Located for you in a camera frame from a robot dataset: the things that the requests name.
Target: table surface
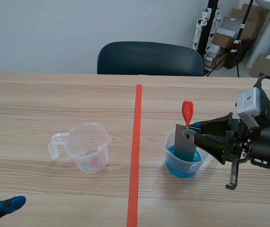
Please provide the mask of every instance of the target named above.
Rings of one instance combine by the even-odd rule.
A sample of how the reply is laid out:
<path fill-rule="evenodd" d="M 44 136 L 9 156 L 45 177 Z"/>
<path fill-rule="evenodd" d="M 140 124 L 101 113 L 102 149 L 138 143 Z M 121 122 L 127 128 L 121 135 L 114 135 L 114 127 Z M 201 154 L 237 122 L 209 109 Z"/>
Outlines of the table surface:
<path fill-rule="evenodd" d="M 183 100 L 194 102 L 192 122 L 235 112 L 237 94 L 256 79 L 119 75 L 0 74 L 0 200 L 16 195 L 25 206 L 0 227 L 126 226 L 136 84 L 143 85 L 139 166 L 140 227 L 270 226 L 270 170 L 240 165 L 238 187 L 230 163 L 213 157 L 190 179 L 171 175 L 161 147 Z M 270 98 L 270 81 L 263 82 Z M 97 174 L 80 172 L 60 150 L 55 133 L 96 122 L 113 141 Z"/>

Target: cardboard box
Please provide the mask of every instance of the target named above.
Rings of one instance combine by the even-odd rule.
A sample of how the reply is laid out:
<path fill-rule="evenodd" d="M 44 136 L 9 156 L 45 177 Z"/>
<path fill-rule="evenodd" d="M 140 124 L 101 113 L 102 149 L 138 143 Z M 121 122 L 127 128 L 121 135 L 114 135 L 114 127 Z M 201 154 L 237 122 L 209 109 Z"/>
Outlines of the cardboard box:
<path fill-rule="evenodd" d="M 242 11 L 239 9 L 232 9 L 231 20 L 235 21 L 233 22 L 234 24 L 232 24 L 231 27 L 234 29 L 237 28 L 239 30 L 240 28 L 238 26 L 243 21 Z M 259 21 L 252 21 L 252 20 L 247 19 L 245 23 L 245 28 L 242 31 L 240 39 L 256 38 L 258 34 L 260 33 L 260 30 L 264 24 L 264 21 L 265 21 L 265 18 L 264 20 L 259 20 Z"/>
<path fill-rule="evenodd" d="M 249 75 L 255 78 L 263 75 L 270 76 L 270 59 L 266 58 L 268 55 L 268 53 L 259 55 Z"/>
<path fill-rule="evenodd" d="M 223 58 L 225 58 L 217 67 L 216 67 L 216 69 L 218 70 L 218 69 L 220 69 L 224 64 L 225 64 L 225 62 L 226 62 L 226 55 L 227 55 L 228 53 L 225 53 L 224 55 L 222 55 L 222 56 L 216 56 L 215 58 L 213 58 L 212 59 L 212 61 L 207 61 L 207 60 L 205 60 L 205 62 L 204 62 L 204 65 L 207 67 L 207 68 L 210 68 L 210 69 L 214 69 L 215 68 L 215 66 L 223 59 Z"/>
<path fill-rule="evenodd" d="M 235 39 L 232 37 L 215 33 L 212 44 L 230 50 L 231 48 L 233 48 L 234 40 Z"/>
<path fill-rule="evenodd" d="M 221 27 L 218 27 L 216 33 L 219 33 L 221 35 L 226 35 L 226 36 L 229 36 L 229 37 L 233 37 L 236 39 L 236 34 L 234 31 L 231 31 L 231 30 L 227 30 L 227 29 L 224 29 L 224 28 L 221 28 Z"/>
<path fill-rule="evenodd" d="M 243 17 L 241 16 L 241 10 L 240 9 L 231 9 L 231 20 L 240 20 L 243 21 Z"/>
<path fill-rule="evenodd" d="M 209 47 L 207 56 L 215 58 L 217 55 L 222 56 L 225 53 L 225 48 L 212 44 Z"/>
<path fill-rule="evenodd" d="M 242 9 L 241 9 L 241 17 L 245 17 L 246 11 L 248 10 L 248 4 L 243 4 Z M 269 10 L 262 8 L 260 6 L 252 6 L 247 19 L 251 20 L 251 21 L 256 21 L 256 22 L 260 22 L 260 21 L 265 21 L 265 18 L 268 14 Z"/>

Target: chair backrest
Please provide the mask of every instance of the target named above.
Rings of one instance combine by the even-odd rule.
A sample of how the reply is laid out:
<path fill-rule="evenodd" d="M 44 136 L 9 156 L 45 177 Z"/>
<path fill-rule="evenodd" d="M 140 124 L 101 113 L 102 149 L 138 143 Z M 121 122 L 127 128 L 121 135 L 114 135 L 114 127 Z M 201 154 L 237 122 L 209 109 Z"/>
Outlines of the chair backrest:
<path fill-rule="evenodd" d="M 202 57 L 182 46 L 150 42 L 115 42 L 99 53 L 98 74 L 203 76 Z"/>

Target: sink pedestal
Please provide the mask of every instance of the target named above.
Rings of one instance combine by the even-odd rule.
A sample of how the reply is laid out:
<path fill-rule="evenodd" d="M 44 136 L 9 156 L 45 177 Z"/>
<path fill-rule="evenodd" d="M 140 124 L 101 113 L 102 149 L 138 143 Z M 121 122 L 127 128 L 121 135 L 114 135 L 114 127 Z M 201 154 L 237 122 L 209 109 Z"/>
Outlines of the sink pedestal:
<path fill-rule="evenodd" d="M 246 67 L 251 70 L 258 56 L 268 51 L 270 51 L 270 20 L 263 34 L 258 37 L 257 42 L 253 48 L 253 52 L 246 64 Z"/>

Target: measuring cup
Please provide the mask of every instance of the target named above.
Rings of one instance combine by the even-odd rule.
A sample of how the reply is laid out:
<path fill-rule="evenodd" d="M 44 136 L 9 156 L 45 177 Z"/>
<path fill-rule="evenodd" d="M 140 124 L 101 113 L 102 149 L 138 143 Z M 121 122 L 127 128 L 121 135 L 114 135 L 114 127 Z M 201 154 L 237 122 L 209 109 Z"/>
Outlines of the measuring cup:
<path fill-rule="evenodd" d="M 72 157 L 78 168 L 85 173 L 102 170 L 108 161 L 107 145 L 112 138 L 104 127 L 96 123 L 82 124 L 68 133 L 52 136 L 48 149 L 52 159 L 58 159 L 58 145 Z"/>
<path fill-rule="evenodd" d="M 166 137 L 166 143 L 162 150 L 166 153 L 165 163 L 167 169 L 175 176 L 188 178 L 193 176 L 202 163 L 208 157 L 208 153 L 204 150 L 196 150 L 193 162 L 183 161 L 174 155 L 174 136 L 175 130 L 172 130 Z"/>

